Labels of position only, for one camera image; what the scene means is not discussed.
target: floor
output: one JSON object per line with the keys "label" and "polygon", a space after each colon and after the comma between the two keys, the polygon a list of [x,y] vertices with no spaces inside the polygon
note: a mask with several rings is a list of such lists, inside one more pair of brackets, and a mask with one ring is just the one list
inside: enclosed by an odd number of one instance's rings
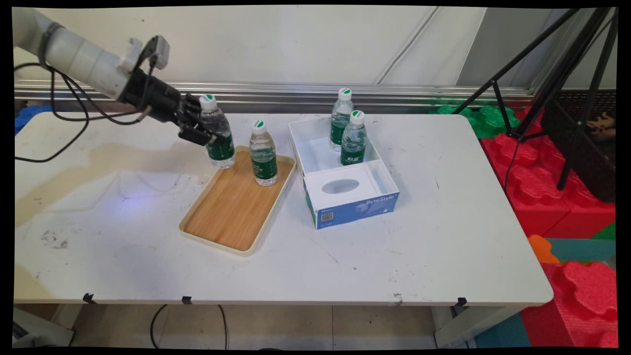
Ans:
{"label": "floor", "polygon": [[[153,347],[156,305],[86,304],[72,346]],[[228,348],[259,350],[435,349],[427,307],[223,306]],[[212,305],[169,305],[156,319],[160,348],[223,349],[223,320]]]}

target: tripod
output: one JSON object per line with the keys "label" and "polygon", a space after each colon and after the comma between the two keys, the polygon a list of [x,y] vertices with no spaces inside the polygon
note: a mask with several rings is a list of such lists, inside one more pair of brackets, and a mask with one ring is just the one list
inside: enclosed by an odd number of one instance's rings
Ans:
{"label": "tripod", "polygon": [[558,93],[558,91],[563,87],[563,84],[576,68],[576,66],[580,63],[581,59],[585,55],[585,53],[589,50],[591,45],[593,44],[594,36],[596,36],[596,32],[598,28],[603,23],[605,17],[610,12],[611,8],[596,8],[594,13],[590,16],[585,27],[578,34],[572,45],[568,48],[567,52],[563,55],[561,60],[556,64],[548,78],[545,80],[543,86],[541,87],[540,92],[535,97],[532,107],[528,114],[524,118],[524,121],[517,127],[515,131],[513,131],[510,127],[508,115],[506,114],[506,109],[504,107],[504,101],[502,100],[502,94],[500,93],[500,88],[497,85],[497,80],[501,78],[508,70],[515,66],[520,60],[526,57],[535,47],[537,47],[540,43],[542,43],[550,34],[552,34],[556,29],[561,27],[572,15],[577,13],[580,9],[574,8],[569,9],[563,16],[561,16],[555,23],[550,25],[541,35],[539,35],[532,43],[530,43],[524,50],[522,50],[515,58],[513,58],[508,64],[506,64],[500,71],[498,71],[495,75],[493,75],[482,87],[480,87],[470,98],[465,100],[454,112],[453,114],[460,113],[465,107],[467,107],[470,103],[472,103],[478,96],[480,96],[483,92],[485,92],[489,87],[493,87],[493,91],[495,91],[495,96],[497,98],[497,104],[500,107],[500,111],[502,113],[502,117],[504,119],[504,124],[506,125],[506,135],[512,138],[517,139],[517,147],[515,148],[515,154],[517,154],[517,149],[519,148],[519,144],[527,141],[532,138],[536,138],[539,136],[545,136],[553,133],[558,133],[561,131],[574,130],[574,139],[572,140],[572,145],[569,150],[569,153],[565,157],[565,164],[563,165],[563,170],[561,172],[561,176],[559,177],[559,181],[557,183],[557,189],[563,190],[565,188],[565,183],[567,182],[568,175],[570,173],[570,168],[572,167],[572,163],[575,159],[575,151],[577,144],[579,142],[579,137],[581,131],[584,129],[587,119],[589,118],[592,106],[594,105],[594,100],[596,98],[596,94],[598,91],[598,86],[603,78],[604,69],[607,65],[607,60],[609,60],[609,56],[611,55],[611,50],[613,48],[613,44],[616,40],[616,36],[618,35],[618,8],[615,8],[613,17],[611,18],[611,26],[609,27],[609,32],[607,33],[607,38],[605,39],[603,50],[601,51],[600,58],[598,59],[598,64],[596,65],[596,70],[594,71],[594,76],[592,77],[591,84],[589,86],[589,91],[587,93],[587,98],[585,101],[585,105],[583,110],[581,111],[581,116],[579,120],[571,124],[568,127],[558,129],[555,131],[542,131],[539,133],[535,133],[533,135],[527,135],[530,126],[532,125],[537,113],[543,108],[547,103],[552,100],[552,102],[559,108],[561,113],[569,117],[572,121],[575,121],[570,117],[570,115],[565,111],[563,107],[554,99],[554,96]]}

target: tissue box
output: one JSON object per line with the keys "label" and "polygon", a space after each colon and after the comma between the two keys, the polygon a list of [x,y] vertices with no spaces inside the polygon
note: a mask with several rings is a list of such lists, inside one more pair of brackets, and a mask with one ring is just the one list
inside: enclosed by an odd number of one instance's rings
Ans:
{"label": "tissue box", "polygon": [[305,200],[316,229],[353,222],[394,210],[399,189],[368,139],[363,162],[340,166],[329,146],[331,117],[289,124]]}

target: robotic arm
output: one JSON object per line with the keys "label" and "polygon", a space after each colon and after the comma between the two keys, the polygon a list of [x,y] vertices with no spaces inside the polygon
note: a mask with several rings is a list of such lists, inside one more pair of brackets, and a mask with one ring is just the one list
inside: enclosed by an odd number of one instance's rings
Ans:
{"label": "robotic arm", "polygon": [[[129,39],[125,56],[119,57],[83,37],[65,29],[32,8],[12,8],[13,47],[36,55],[40,64],[52,66],[102,94],[135,106],[160,122],[173,122],[180,128],[178,136],[205,145],[221,135],[208,131],[199,119],[197,98],[182,94],[164,81],[151,76],[153,68],[167,66],[169,45],[160,35],[142,49],[138,39]],[[145,74],[141,64],[149,60]]]}

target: blue foam block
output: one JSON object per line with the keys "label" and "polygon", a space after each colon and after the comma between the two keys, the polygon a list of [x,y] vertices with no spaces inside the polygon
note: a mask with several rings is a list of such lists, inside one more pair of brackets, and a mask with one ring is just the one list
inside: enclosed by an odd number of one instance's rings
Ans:
{"label": "blue foam block", "polygon": [[50,105],[46,105],[44,107],[39,106],[28,106],[23,108],[20,111],[20,115],[15,118],[15,135],[18,135],[18,132],[27,125],[27,123],[33,118],[36,114],[40,114],[42,112],[50,112],[52,109]]}
{"label": "blue foam block", "polygon": [[559,260],[607,260],[616,253],[615,239],[546,238]]}
{"label": "blue foam block", "polygon": [[475,342],[480,348],[531,346],[519,313],[478,334]]}

